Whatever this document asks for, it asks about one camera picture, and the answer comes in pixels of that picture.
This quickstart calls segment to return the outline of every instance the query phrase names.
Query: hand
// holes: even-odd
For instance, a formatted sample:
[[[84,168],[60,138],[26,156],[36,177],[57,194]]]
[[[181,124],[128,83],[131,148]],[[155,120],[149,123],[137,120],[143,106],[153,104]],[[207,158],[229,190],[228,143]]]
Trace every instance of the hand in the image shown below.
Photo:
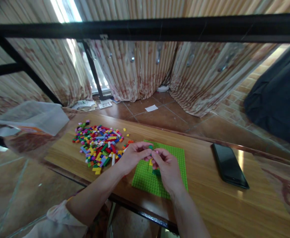
[[[128,174],[135,168],[138,162],[142,159],[145,161],[149,161],[151,159],[152,150],[148,148],[148,146],[153,145],[149,142],[136,142],[131,143],[123,156],[117,162],[117,165],[122,169],[124,174]]]
[[[159,167],[166,191],[171,196],[176,192],[182,192],[185,186],[181,179],[177,158],[162,148],[157,148],[154,151],[152,152],[153,169]]]

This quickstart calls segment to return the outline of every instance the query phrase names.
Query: black phone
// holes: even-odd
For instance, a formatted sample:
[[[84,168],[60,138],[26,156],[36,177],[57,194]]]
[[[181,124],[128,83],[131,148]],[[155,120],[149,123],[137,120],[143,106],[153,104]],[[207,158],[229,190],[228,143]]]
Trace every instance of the black phone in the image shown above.
[[[241,188],[250,189],[233,150],[219,144],[212,144],[212,148],[222,180]]]

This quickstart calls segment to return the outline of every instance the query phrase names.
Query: black fabric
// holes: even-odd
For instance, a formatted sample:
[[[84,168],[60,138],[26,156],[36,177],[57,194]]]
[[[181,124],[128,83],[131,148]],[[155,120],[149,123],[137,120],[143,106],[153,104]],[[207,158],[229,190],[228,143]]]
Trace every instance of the black fabric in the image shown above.
[[[290,49],[257,80],[244,107],[254,124],[290,143]]]

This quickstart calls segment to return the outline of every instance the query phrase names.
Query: sleeve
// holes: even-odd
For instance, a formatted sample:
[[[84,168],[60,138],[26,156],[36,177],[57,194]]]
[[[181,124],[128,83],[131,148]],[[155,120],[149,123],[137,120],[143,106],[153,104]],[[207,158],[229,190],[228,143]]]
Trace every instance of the sleeve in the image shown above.
[[[70,214],[66,208],[66,203],[67,201],[64,200],[59,205],[50,208],[47,212],[47,219],[37,223],[25,237],[83,238],[88,227]]]

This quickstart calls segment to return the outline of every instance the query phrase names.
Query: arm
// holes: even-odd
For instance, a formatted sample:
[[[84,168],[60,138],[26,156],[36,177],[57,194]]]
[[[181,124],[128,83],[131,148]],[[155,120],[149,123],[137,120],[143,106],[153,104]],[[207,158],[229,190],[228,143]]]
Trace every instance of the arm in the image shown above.
[[[170,194],[177,226],[181,237],[210,237],[207,228],[185,189],[180,176],[177,159],[165,149],[155,149],[153,156],[153,169],[159,166],[162,182]]]
[[[122,158],[93,183],[74,196],[66,204],[68,211],[81,223],[90,226],[104,202],[121,178],[131,172],[141,159],[148,160],[152,150],[148,142],[130,144]]]

